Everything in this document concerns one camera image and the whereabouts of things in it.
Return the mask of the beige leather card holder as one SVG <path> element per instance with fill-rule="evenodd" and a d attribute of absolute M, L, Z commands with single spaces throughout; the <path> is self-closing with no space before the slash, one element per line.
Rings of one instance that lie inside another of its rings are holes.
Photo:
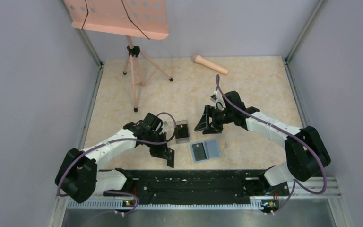
<path fill-rule="evenodd" d="M 202 140 L 188 145 L 191 154 L 191 161 L 202 163 L 218 160 L 224 157 L 224 149 L 219 139 Z"/>

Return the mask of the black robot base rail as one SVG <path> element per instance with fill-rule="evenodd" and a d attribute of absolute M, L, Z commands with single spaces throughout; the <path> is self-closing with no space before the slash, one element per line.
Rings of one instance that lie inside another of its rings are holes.
<path fill-rule="evenodd" d="M 120 170 L 127 181 L 120 190 L 143 205 L 240 205 L 255 196 L 289 195 L 287 183 L 264 188 L 262 170 Z"/>

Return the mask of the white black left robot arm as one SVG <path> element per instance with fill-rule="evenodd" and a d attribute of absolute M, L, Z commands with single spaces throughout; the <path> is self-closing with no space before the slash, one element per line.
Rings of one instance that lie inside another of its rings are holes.
<path fill-rule="evenodd" d="M 57 196 L 69 196 L 75 202 L 83 203 L 92 195 L 105 191 L 130 194 L 133 183 L 128 180 L 129 176 L 122 170 L 105 171 L 103 167 L 139 145 L 148 146 L 152 157 L 164 159 L 169 167 L 174 167 L 174 150 L 168 147 L 163 126 L 158 115 L 147 113 L 144 119 L 125 124 L 117 133 L 92 147 L 72 148 L 66 153 L 54 181 Z"/>

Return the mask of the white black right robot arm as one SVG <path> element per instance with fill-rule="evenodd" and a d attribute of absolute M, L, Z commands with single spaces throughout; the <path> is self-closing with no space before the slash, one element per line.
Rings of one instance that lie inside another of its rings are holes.
<path fill-rule="evenodd" d="M 277 185 L 291 181 L 307 181 L 324 172 L 330 156 L 318 131 L 312 127 L 298 128 L 273 119 L 255 107 L 246 107 L 236 91 L 225 93 L 220 102 L 212 95 L 214 106 L 206 105 L 195 131 L 219 134 L 224 125 L 236 126 L 267 137 L 285 149 L 286 161 L 267 169 L 259 176 L 258 188 L 264 195 L 271 195 Z"/>

